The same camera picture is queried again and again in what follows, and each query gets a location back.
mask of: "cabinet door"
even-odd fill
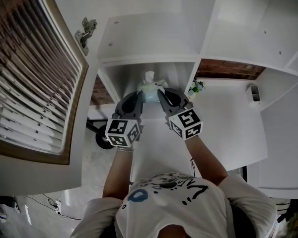
[[[0,0],[0,195],[81,186],[98,63],[97,46],[90,41],[84,57],[74,39],[83,18],[96,15],[75,4]]]
[[[261,116],[268,158],[247,167],[248,181],[268,196],[298,198],[298,84]]]

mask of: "brick wall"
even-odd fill
[[[196,77],[255,80],[265,67],[223,60],[201,59]]]
[[[113,99],[110,97],[107,92],[103,82],[97,76],[93,88],[93,93],[90,99],[90,105],[102,105],[102,104],[111,104],[114,103]]]

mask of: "shelf edge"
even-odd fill
[[[227,58],[227,57],[217,57],[217,56],[209,56],[209,55],[204,55],[202,57],[203,59],[214,59],[214,60],[225,60],[225,61],[234,61],[234,62],[241,62],[241,63],[247,63],[247,64],[253,64],[257,66],[262,66],[262,67],[267,67],[270,69],[275,69],[279,70],[291,75],[295,75],[298,77],[298,71],[290,69],[290,68],[279,68],[273,65],[265,64],[265,63],[260,63],[260,62],[254,62],[254,61],[248,61],[248,60],[243,60],[243,59],[236,59],[236,58]]]

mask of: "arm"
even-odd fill
[[[133,153],[117,151],[107,176],[103,197],[124,200],[129,192]]]
[[[204,179],[218,186],[228,176],[223,165],[198,136],[187,139],[185,144]]]
[[[198,136],[185,141],[202,177],[217,185],[232,204],[252,222],[256,237],[265,237],[277,218],[274,202],[240,176],[228,176],[225,168]]]

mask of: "cable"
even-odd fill
[[[43,195],[46,196],[46,197],[48,198],[48,202],[49,202],[49,204],[52,205],[52,206],[54,206],[54,205],[49,201],[49,200],[51,200],[53,203],[55,203],[55,202],[53,201],[53,199],[51,199],[50,197],[48,197],[48,196],[45,195],[45,194],[43,194]],[[26,196],[26,197],[33,199],[35,202],[37,202],[37,203],[39,203],[40,205],[43,205],[43,206],[45,206],[45,207],[47,207],[47,208],[53,210],[54,212],[57,212],[57,211],[59,210],[59,208],[58,208],[58,206],[57,206],[56,203],[55,203],[55,205],[56,205],[57,210],[55,210],[55,209],[53,209],[53,208],[51,208],[51,207],[49,207],[49,206],[47,206],[47,205],[45,205],[45,204],[40,203],[39,201],[35,200],[35,199],[32,198],[32,197],[29,197],[29,196]],[[73,218],[73,217],[70,217],[70,216],[67,216],[67,215],[63,215],[63,214],[61,214],[61,213],[59,213],[59,212],[57,212],[57,214],[58,214],[61,218],[68,218],[68,219],[72,219],[72,220],[81,220],[81,218]]]
[[[72,219],[72,220],[81,220],[81,218],[73,218],[73,217],[70,217],[70,216],[67,216],[67,215],[63,215],[59,212],[58,212],[58,215],[62,218],[67,218],[67,219]]]
[[[39,203],[40,205],[43,205],[43,206],[45,206],[45,207],[47,207],[47,208],[49,208],[49,209],[51,209],[53,211],[58,211],[59,210],[59,208],[57,210],[54,210],[53,208],[51,208],[51,207],[49,207],[49,206],[47,206],[45,204],[42,204],[39,201],[35,200],[33,197],[29,197],[29,196],[26,196],[26,197],[31,198],[32,200],[34,200],[35,202]]]

